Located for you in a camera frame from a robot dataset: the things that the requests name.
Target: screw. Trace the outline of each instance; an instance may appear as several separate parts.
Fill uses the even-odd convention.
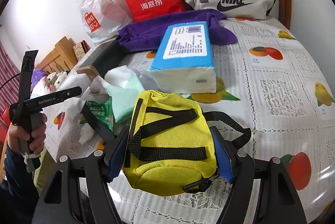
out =
[[[102,154],[103,154],[102,150],[96,150],[96,151],[94,151],[94,156],[96,156],[96,157],[100,157]]]
[[[280,159],[277,158],[277,157],[273,157],[273,158],[272,158],[272,161],[273,161],[275,164],[280,164]]]
[[[62,162],[62,163],[63,163],[63,162],[66,162],[66,161],[67,161],[67,156],[64,155],[64,156],[60,157],[60,158],[59,158],[59,161]]]
[[[237,155],[241,158],[244,158],[247,155],[247,153],[245,153],[243,150],[240,150],[237,152]]]

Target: nike logo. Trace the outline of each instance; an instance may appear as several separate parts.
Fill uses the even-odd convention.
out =
[[[222,4],[236,4],[234,6],[227,6],[227,7],[224,7],[222,6]],[[245,4],[244,3],[244,0],[221,0],[217,6],[216,6],[216,9],[220,12],[226,12],[228,10],[232,10],[234,8],[238,8],[238,7],[242,7],[242,6],[246,6],[246,5],[250,5],[250,4],[253,4],[253,3],[248,3],[248,4]]]
[[[220,12],[226,12],[228,10],[232,10],[234,8],[238,8],[238,7],[243,7],[243,6],[247,6],[247,5],[250,5],[250,4],[253,4],[253,3],[248,3],[248,4],[238,4],[238,5],[235,5],[235,6],[228,6],[228,7],[224,7],[222,6],[221,4],[221,1],[217,4],[216,6],[216,9]]]

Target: zip tie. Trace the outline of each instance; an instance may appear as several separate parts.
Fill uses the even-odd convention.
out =
[[[28,165],[28,159],[34,159],[34,158],[39,158],[41,156],[41,153],[36,155],[36,154],[28,154],[27,152],[25,152],[24,154],[22,154],[22,157],[24,157],[24,163],[26,165]]]

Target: blue tissue pack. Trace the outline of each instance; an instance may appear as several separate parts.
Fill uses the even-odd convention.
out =
[[[216,92],[216,75],[206,22],[170,25],[151,65],[162,92]]]

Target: human hand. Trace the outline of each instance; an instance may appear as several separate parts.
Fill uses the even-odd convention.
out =
[[[41,125],[32,131],[31,136],[34,141],[29,145],[29,149],[34,152],[35,155],[40,154],[44,149],[44,140],[46,138],[46,121],[48,120],[44,113],[41,114]],[[30,135],[21,127],[11,125],[8,129],[7,144],[10,149],[18,154],[22,154],[19,139],[29,141]]]

